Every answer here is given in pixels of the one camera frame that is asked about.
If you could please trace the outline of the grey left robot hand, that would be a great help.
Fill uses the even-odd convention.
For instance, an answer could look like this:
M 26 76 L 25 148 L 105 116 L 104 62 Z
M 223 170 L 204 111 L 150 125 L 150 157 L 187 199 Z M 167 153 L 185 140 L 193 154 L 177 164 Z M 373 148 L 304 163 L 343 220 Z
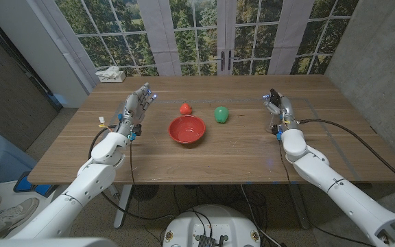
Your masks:
M 130 94 L 123 107 L 123 117 L 115 131 L 125 137 L 132 134 L 140 136 L 142 133 L 141 122 L 144 120 L 145 112 L 156 98 L 157 95 L 151 92 L 148 82 Z

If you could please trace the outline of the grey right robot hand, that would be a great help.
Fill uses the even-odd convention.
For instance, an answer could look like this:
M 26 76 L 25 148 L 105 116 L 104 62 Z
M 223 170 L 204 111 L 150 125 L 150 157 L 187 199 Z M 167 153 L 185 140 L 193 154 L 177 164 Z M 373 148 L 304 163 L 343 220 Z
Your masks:
M 270 120 L 266 127 L 268 132 L 277 134 L 279 127 L 283 132 L 288 129 L 298 129 L 294 110 L 288 97 L 271 89 L 269 94 L 263 96 L 263 99 L 265 108 L 270 112 Z

